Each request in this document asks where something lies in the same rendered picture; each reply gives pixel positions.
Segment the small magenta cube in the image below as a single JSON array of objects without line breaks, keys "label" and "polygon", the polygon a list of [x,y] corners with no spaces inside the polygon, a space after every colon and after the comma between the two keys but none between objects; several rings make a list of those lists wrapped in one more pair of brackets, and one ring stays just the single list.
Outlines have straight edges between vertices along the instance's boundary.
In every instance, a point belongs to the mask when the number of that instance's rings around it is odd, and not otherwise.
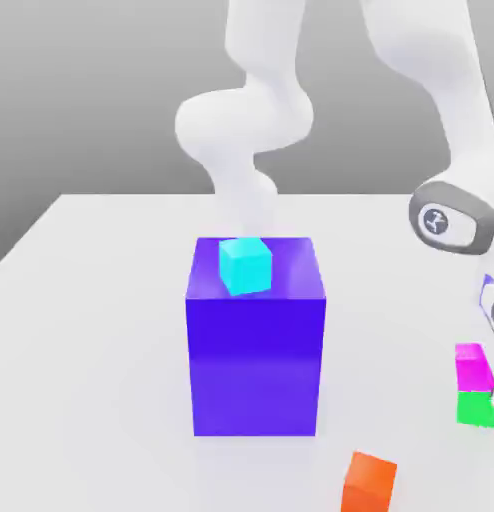
[{"label": "small magenta cube", "polygon": [[457,389],[461,392],[494,392],[494,375],[479,343],[455,346]]}]

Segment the small green cube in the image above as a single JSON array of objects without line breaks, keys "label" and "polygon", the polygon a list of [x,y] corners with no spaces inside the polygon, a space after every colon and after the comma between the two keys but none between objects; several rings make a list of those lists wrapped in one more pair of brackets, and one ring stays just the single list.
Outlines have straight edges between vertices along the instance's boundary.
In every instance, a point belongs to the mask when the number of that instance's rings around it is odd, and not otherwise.
[{"label": "small green cube", "polygon": [[456,420],[460,424],[494,428],[494,403],[490,392],[459,391]]}]

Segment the small orange cube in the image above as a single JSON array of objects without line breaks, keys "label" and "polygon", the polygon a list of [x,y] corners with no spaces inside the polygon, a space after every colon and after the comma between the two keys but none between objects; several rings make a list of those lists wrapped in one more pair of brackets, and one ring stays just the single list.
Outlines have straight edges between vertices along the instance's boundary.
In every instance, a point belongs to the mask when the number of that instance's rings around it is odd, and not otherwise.
[{"label": "small orange cube", "polygon": [[340,512],[389,512],[397,465],[359,451],[345,476]]}]

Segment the small cyan cube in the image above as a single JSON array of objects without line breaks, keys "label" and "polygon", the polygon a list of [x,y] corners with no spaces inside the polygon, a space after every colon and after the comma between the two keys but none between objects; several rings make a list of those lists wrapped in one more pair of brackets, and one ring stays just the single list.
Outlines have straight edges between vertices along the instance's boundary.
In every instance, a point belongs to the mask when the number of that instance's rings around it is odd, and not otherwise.
[{"label": "small cyan cube", "polygon": [[267,291],[272,286],[272,252],[256,237],[221,240],[219,275],[232,296]]}]

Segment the large blue box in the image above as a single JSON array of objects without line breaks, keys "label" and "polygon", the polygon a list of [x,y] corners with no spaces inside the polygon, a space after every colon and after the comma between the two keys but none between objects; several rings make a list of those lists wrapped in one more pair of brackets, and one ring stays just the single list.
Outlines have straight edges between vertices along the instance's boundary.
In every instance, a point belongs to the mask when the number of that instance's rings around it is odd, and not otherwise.
[{"label": "large blue box", "polygon": [[185,297],[197,436],[316,432],[326,293],[308,238],[268,238],[268,291],[232,296],[219,241],[196,241]]}]

